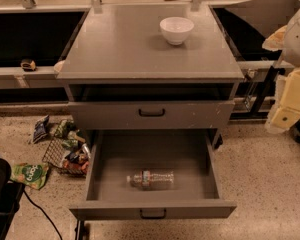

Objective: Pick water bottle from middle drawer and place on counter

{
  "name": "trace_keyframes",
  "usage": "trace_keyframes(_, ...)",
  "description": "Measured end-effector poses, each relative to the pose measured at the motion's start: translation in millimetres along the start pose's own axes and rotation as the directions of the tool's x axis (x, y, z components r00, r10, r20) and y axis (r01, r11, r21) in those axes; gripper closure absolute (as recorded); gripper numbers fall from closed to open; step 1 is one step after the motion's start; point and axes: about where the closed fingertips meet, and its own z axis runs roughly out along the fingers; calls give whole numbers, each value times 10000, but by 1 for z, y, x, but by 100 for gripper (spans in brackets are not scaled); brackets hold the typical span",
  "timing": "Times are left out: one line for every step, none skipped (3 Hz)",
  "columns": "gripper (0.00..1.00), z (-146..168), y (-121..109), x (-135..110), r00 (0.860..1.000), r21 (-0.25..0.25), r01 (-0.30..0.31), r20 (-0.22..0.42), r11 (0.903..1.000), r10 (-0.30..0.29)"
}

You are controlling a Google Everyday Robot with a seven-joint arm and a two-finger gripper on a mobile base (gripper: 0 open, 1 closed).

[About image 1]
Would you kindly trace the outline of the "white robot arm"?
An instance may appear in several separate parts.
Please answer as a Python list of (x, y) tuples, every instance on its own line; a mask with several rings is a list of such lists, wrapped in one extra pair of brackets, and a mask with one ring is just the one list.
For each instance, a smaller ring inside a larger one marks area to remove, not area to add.
[(277, 78), (275, 103), (265, 123), (269, 133), (283, 133), (300, 120), (300, 9), (287, 25), (271, 34), (262, 47), (281, 51), (278, 64), (285, 61), (294, 66), (287, 76)]

